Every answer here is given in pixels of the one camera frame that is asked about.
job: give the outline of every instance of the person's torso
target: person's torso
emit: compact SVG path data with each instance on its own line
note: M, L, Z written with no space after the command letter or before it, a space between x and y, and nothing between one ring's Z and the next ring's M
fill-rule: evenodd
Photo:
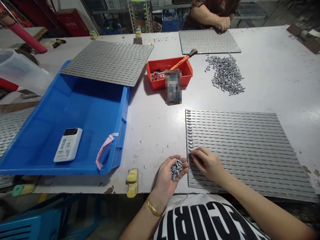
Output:
M268 238L218 195L175 195L163 213L154 240L238 240Z
M192 6L195 5L205 5L210 12L217 14L219 17L228 17L231 13L233 13L234 9L238 7L240 0L195 0L192 3ZM185 24L183 29L193 28L193 29L207 29L212 26L206 26L198 23L189 15L185 20Z

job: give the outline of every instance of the white power bank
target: white power bank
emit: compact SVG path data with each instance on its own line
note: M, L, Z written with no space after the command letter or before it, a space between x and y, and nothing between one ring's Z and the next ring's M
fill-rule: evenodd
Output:
M80 138L82 135L81 128L70 128L64 131L60 140L54 162L67 162L76 158Z

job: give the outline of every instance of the white t-shirt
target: white t-shirt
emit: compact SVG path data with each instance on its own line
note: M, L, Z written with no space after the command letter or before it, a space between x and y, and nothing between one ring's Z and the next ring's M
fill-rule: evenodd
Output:
M175 195L163 213L154 240L269 239L223 197Z

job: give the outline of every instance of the floor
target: floor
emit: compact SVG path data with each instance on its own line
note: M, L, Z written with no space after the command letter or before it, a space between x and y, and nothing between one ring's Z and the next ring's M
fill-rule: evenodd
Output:
M319 28L320 26L320 8L310 8L301 14L304 10L304 6L292 6L287 3L288 1L281 1L280 5L274 11L272 16L264 24L264 26L276 26L284 24L295 23L302 28L308 28L313 26ZM274 8L275 2L259 2L259 5L269 12ZM237 27L238 22L232 21L232 28ZM256 26L259 26L261 22L255 22ZM248 27L246 22L241 22L239 27ZM118 239L128 223L133 219L135 214L141 208L144 200L144 194L138 194L133 199L128 199L126 195L109 194L103 196L101 213L104 216L104 220L101 225L89 236L88 239ZM12 207L12 214L20 212L34 206L38 203L40 194L27 194L19 197L12 197L10 195L0 198L0 222L3 220L4 208L1 207L1 203L6 202ZM87 213L93 211L93 200L89 198L87 202ZM72 212L73 218L71 221L78 222L75 219L77 215L76 208ZM90 222L90 217L85 216L84 221Z

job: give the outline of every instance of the hand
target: hand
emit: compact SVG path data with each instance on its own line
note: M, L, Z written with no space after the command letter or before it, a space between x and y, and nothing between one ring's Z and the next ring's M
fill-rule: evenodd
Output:
M180 155L168 157L159 168L156 186L148 197L151 205L159 212L164 211L177 188L179 180L189 171L189 163L185 163L187 159L180 157ZM183 170L174 182L172 181L171 167L176 163L176 159L185 164L182 164Z
M190 152L194 164L207 178L221 185L228 172L224 169L218 155L199 147Z
M216 27L222 32L227 31L230 28L230 17L220 17Z

